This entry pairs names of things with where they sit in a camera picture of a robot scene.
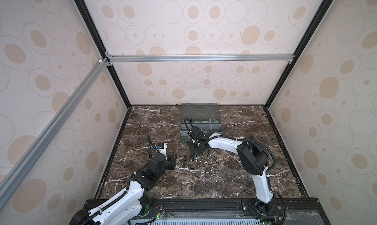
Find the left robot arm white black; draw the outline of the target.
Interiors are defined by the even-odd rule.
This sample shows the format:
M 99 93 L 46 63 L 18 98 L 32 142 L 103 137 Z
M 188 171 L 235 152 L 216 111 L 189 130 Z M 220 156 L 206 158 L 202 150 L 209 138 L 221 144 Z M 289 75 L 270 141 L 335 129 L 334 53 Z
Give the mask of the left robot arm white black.
M 167 143 L 154 145 L 147 135 L 149 160 L 128 177 L 126 187 L 91 210 L 80 210 L 71 225 L 124 225 L 149 206 L 146 192 L 153 189 L 167 170 L 176 167 L 176 155 L 167 154 Z

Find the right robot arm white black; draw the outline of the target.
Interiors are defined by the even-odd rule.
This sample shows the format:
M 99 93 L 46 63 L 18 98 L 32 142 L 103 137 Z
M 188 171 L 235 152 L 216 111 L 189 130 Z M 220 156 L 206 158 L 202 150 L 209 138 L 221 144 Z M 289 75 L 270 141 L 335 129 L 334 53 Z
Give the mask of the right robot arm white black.
M 271 183 L 270 171 L 276 167 L 274 153 L 255 137 L 237 138 L 215 132 L 204 132 L 194 126 L 188 118 L 184 120 L 190 138 L 191 155 L 204 155 L 210 149 L 221 149 L 238 155 L 243 168 L 252 175 L 256 190 L 256 210 L 261 215 L 271 212 L 275 206 L 275 198 Z

